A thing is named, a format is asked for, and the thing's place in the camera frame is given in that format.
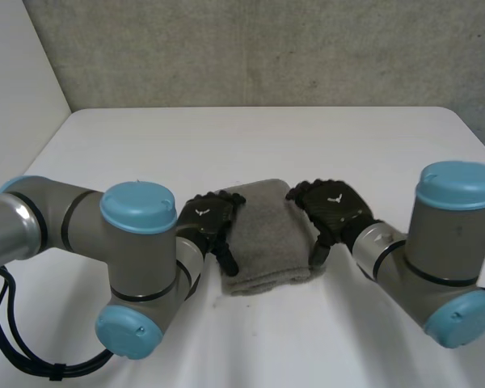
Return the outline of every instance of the black ring band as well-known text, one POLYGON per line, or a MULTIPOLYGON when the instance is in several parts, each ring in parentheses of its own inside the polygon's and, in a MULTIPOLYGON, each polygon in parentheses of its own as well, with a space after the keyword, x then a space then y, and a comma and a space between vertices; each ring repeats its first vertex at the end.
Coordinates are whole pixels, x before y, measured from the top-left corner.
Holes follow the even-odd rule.
POLYGON ((87 190, 82 192, 78 196, 74 198, 68 209, 66 210, 65 216, 63 217, 63 222, 61 223, 61 241, 65 246, 68 252, 74 252, 72 246, 70 245, 70 241, 68 239, 68 227, 70 225, 70 218, 72 218, 72 214, 74 214, 74 210, 78 207, 82 200, 92 192, 96 192, 95 190, 87 190))
POLYGON ((377 260, 375 260, 375 264, 373 265, 373 271, 372 271, 372 276, 373 276, 373 279, 375 281, 377 281, 377 273, 379 272, 379 268, 381 267, 381 264, 382 264, 382 261, 395 249, 403 246, 404 244, 406 244, 406 240, 400 240, 400 241, 396 241, 394 242, 393 244, 391 244, 389 247, 387 247, 383 252, 381 252, 381 254, 379 255, 379 257, 377 258, 377 260))
POLYGON ((32 202, 32 200, 22 194, 21 192, 5 192, 5 194, 11 194, 16 198, 22 200, 25 205, 34 213, 34 217, 38 221, 38 226, 40 227, 40 249, 38 253, 43 252, 47 249, 47 241, 49 240, 49 230, 47 229, 47 223, 43 217, 43 213, 37 208, 37 206, 32 202))
POLYGON ((467 280, 450 280, 450 279, 442 279, 441 277, 436 277, 433 275, 429 275, 426 272, 420 271, 415 265, 409 262, 406 256, 404 256, 404 263, 406 266, 415 273, 418 277, 421 277, 424 280, 431 281, 437 285, 447 285, 449 287, 467 287, 469 285, 475 285, 478 281, 478 276, 473 279, 467 280))
POLYGON ((151 295, 142 295, 140 297, 134 297, 131 295, 124 295, 123 293, 119 293, 113 287, 110 286, 112 294, 122 299, 123 301, 127 302, 149 302, 153 301, 154 299, 158 299, 159 297, 164 296, 165 294, 169 293, 174 287, 176 283, 176 278, 162 291, 158 291, 157 293, 152 293, 151 295))
POLYGON ((178 266, 179 269, 181 269, 183 271, 183 273, 187 277, 187 280, 188 280, 188 288, 191 288, 192 287, 192 277, 191 277, 191 273, 187 270, 187 268, 183 265, 183 263, 181 261, 176 260, 176 265, 178 266))

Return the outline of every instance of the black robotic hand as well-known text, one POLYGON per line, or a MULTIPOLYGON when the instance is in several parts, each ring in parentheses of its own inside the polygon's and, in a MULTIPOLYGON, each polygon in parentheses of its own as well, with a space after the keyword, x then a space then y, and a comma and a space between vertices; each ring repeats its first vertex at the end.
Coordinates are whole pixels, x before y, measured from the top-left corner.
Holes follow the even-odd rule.
POLYGON ((235 276, 239 269, 226 237, 238 208, 244 203, 244 197, 225 191, 195 196, 183 207, 176 234, 193 241, 204 254, 212 252, 226 275, 235 276))
POLYGON ((346 242, 345 235, 352 229, 350 224, 373 220, 372 211, 359 194, 340 180, 302 182, 285 199, 294 200, 320 232, 309 258, 313 267, 325 263, 334 244, 346 242))

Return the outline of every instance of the folded cloth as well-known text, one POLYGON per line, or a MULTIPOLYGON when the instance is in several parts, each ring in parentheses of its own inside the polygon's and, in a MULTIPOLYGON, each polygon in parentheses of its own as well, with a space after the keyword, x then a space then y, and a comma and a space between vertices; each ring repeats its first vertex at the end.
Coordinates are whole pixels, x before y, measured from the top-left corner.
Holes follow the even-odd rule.
POLYGON ((270 179, 225 190, 245 197, 246 204, 227 240, 239 272, 232 277, 221 274, 224 293, 263 293, 322 273, 323 268, 309 267, 315 229, 292 201, 285 200, 286 182, 270 179))

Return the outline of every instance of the white table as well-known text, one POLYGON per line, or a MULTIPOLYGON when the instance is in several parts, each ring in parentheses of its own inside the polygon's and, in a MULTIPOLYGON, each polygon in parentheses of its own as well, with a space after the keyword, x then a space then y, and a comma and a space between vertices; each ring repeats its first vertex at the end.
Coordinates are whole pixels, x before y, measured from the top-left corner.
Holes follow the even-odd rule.
MULTIPOLYGON (((173 191, 178 210, 197 193, 260 179, 345 179, 377 217, 407 230, 420 171, 445 159, 485 162, 485 147, 443 108, 97 109, 74 113, 27 174, 98 190, 150 180, 173 191)), ((71 364, 101 350, 103 264, 50 250, 9 268, 19 329, 39 356, 71 364)), ((324 276, 260 296, 222 295, 212 258, 201 279, 147 359, 114 357, 52 383, 0 353, 0 387, 485 388, 485 336, 439 347, 342 247, 324 276)))

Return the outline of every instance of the light blue joint cap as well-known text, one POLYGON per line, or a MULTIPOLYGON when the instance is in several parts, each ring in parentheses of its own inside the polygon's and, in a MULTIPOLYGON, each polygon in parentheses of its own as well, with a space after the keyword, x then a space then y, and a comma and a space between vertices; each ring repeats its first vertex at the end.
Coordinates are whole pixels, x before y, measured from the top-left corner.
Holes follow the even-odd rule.
POLYGON ((485 291, 471 291, 447 302, 429 317, 424 332, 444 348, 478 339, 485 332, 485 291))
POLYGON ((109 188, 100 200, 103 217, 113 226, 135 234, 158 234, 177 219, 169 189, 151 182, 125 182, 109 188))
POLYGON ((20 175, 20 176, 17 176, 16 178, 13 178, 13 179, 9 179, 7 182, 5 182, 1 187, 0 187, 0 194, 2 194, 3 192, 5 192, 10 186, 12 186, 14 183, 22 180, 22 179, 25 179, 25 178, 30 178, 32 176, 36 176, 36 175, 20 175))
POLYGON ((443 210, 485 208, 485 164, 438 162, 422 170, 417 198, 443 210))
POLYGON ((114 305, 100 312, 95 321, 95 334, 107 350, 130 360, 146 358, 163 337, 157 324, 144 314, 114 305))

